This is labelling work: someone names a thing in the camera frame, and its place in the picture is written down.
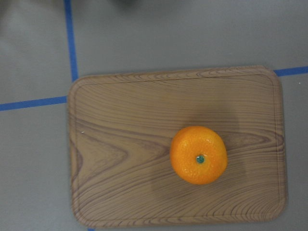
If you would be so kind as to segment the orange fruit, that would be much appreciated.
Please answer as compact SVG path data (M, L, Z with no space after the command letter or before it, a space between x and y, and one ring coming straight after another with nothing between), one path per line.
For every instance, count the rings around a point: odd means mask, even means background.
M222 138L213 130L191 126L177 132L169 152L171 166L184 181L204 185L216 181L228 165Z

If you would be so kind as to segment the wooden tray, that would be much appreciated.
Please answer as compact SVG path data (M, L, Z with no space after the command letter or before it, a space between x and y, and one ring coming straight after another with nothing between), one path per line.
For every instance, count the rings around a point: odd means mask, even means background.
M263 66L75 81L75 218L91 228L277 218L287 203L281 91Z

